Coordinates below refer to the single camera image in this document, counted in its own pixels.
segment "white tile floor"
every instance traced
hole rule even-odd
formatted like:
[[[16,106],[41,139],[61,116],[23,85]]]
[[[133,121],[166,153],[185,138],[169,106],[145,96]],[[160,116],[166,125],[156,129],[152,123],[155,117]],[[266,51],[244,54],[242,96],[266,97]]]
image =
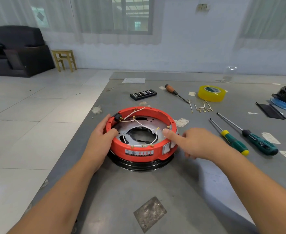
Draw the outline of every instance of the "white tile floor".
[[[23,215],[113,72],[0,76],[0,234]]]

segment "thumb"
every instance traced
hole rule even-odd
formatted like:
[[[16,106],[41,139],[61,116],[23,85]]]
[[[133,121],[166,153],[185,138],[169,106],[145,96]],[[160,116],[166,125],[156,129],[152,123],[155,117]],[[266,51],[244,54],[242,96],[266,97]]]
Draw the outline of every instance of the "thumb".
[[[182,136],[179,136],[176,133],[174,133],[172,130],[168,130],[168,129],[163,130],[163,135],[169,140],[175,142],[179,146],[181,146],[181,144],[185,140],[185,138],[183,138]]]
[[[118,131],[115,128],[111,129],[109,132],[104,134],[104,136],[109,140],[113,140],[113,138],[116,137],[117,135]]]

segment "green screwdriver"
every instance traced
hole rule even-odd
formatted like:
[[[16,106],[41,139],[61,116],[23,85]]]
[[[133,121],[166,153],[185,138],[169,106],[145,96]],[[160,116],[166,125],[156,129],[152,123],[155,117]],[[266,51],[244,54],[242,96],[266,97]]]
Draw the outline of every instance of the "green screwdriver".
[[[258,135],[255,135],[254,133],[251,133],[250,130],[243,130],[242,128],[240,128],[239,126],[231,122],[229,119],[222,116],[220,113],[217,113],[217,115],[219,115],[224,120],[230,122],[232,125],[240,129],[242,131],[243,136],[246,137],[252,144],[254,144],[257,147],[257,149],[259,149],[265,155],[273,156],[279,152],[278,148],[274,144],[270,143],[269,141],[260,138]]]
[[[247,156],[249,154],[248,148],[242,142],[235,139],[227,130],[221,129],[217,125],[217,123],[214,122],[214,120],[212,120],[211,118],[209,119],[221,130],[221,135],[227,140],[227,142],[231,145],[232,148],[236,149],[244,156]]]

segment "hand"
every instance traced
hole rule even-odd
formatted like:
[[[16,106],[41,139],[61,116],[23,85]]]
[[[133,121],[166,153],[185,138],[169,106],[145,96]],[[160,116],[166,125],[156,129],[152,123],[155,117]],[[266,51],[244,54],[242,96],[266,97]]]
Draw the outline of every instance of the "hand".
[[[186,157],[203,158],[210,161],[225,149],[231,148],[220,137],[204,128],[191,128],[179,136],[171,130],[164,129],[163,134],[183,149]]]
[[[96,172],[104,162],[113,138],[118,135],[118,131],[114,128],[103,134],[106,122],[109,118],[110,114],[108,114],[94,129],[81,158],[94,167],[94,172]]]

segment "yellow and green screwdriver handle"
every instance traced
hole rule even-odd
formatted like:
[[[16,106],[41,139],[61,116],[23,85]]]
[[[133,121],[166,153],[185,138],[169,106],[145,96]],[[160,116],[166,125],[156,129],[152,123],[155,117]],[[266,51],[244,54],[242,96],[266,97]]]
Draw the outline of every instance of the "yellow and green screwdriver handle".
[[[221,135],[227,140],[227,142],[231,145],[232,148],[236,149],[244,156],[247,156],[249,154],[247,147],[242,142],[235,139],[227,130],[221,129],[211,118],[210,121],[212,121],[212,123],[215,124],[221,130]]]

